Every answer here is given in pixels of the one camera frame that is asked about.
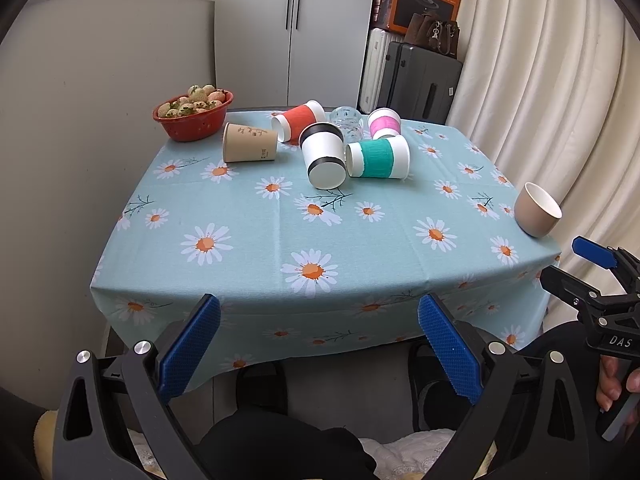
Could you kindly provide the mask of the person's right hand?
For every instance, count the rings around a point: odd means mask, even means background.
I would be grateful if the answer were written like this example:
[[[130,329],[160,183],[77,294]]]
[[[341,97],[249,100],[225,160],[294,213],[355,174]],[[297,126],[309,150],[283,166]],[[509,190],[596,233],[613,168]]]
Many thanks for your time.
[[[597,401],[602,410],[606,412],[612,408],[613,402],[616,401],[623,391],[629,393],[639,392],[639,370],[636,368],[626,379],[626,385],[622,386],[617,378],[620,360],[612,356],[600,357],[600,372],[597,388]]]

